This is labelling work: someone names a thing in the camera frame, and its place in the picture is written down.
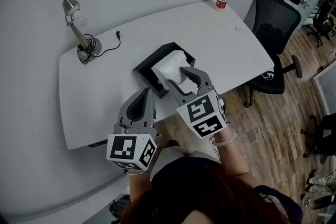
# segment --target lamp base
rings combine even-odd
[[[96,43],[96,49],[95,51],[92,53],[93,56],[99,56],[99,54],[101,53],[101,42],[99,41],[98,38],[94,38],[94,40],[91,39],[91,44],[94,44]],[[79,59],[82,61],[82,62],[86,62],[87,59],[88,59],[88,55],[85,51],[78,51],[77,52],[77,55],[79,57]],[[88,62],[92,61],[96,59],[96,57],[90,57]]]

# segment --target white desk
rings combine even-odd
[[[189,52],[196,59],[195,67],[208,73],[218,93],[274,66],[238,15],[229,6],[216,11],[213,2],[165,10],[107,31],[97,37],[102,50],[118,44],[117,30],[121,46],[87,65],[78,60],[77,48],[60,57],[60,108],[69,149],[107,139],[121,104],[145,87],[133,68],[163,44],[174,41]],[[186,81],[181,88],[194,89],[191,85]],[[155,102],[156,121],[176,113],[177,104],[169,93]]]

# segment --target desk lamp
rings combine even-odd
[[[79,41],[77,50],[78,57],[83,63],[87,63],[94,59],[94,57],[89,57],[89,55],[99,55],[101,51],[101,43],[97,38],[94,38],[91,35],[88,35],[89,38],[86,38],[74,24],[75,20],[81,20],[80,4],[77,0],[63,0],[62,5],[67,26],[70,26]]]

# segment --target tissue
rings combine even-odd
[[[180,72],[180,67],[190,67],[186,58],[183,51],[175,50],[152,67],[159,82],[166,90],[169,90],[167,80],[174,81],[176,85],[186,80],[186,76]]]

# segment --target forearm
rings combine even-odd
[[[215,142],[220,143],[230,140],[233,136],[229,127],[215,134]],[[235,140],[232,140],[226,146],[218,147],[220,161],[223,169],[230,175],[239,176],[250,171],[248,163],[238,148]]]
[[[151,176],[151,173],[149,170],[141,175],[129,176],[131,201],[135,201],[142,194],[144,194],[147,190],[152,189],[150,176]]]

